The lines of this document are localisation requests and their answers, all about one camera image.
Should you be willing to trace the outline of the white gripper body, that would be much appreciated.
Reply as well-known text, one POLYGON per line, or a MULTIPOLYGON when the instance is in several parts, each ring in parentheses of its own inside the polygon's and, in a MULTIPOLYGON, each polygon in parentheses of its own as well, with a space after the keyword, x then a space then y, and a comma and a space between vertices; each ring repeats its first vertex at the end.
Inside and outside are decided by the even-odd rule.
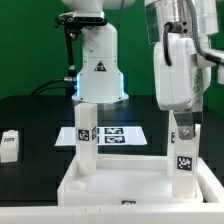
POLYGON ((189 109, 203 96, 211 81, 211 69, 200 68, 191 38, 168 34, 168 55, 172 65, 164 59, 163 43, 154 47, 154 77, 156 98, 161 110, 189 109))

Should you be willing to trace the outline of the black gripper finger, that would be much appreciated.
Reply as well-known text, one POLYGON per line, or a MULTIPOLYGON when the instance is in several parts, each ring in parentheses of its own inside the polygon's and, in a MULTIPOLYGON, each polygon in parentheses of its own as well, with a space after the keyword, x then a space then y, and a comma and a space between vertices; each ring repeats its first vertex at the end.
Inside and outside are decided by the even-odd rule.
POLYGON ((195 136, 193 113, 189 111, 178 111, 174 113, 178 128, 178 135, 181 140, 191 140, 195 136))

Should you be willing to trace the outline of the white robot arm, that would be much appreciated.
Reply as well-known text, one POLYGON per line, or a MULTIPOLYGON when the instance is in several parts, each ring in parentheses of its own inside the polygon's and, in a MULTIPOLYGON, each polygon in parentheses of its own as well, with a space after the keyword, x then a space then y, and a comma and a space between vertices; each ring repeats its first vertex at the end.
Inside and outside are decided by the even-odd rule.
MULTIPOLYGON (((83 67, 73 98, 90 103, 126 100, 117 65, 117 31, 106 9, 135 0, 62 0, 70 8, 60 20, 71 39, 83 36, 83 67)), ((195 136, 211 67, 224 67, 224 55, 210 47, 218 32, 216 0, 144 0, 149 43, 154 46, 154 77, 159 107, 174 113, 179 137, 195 136)))

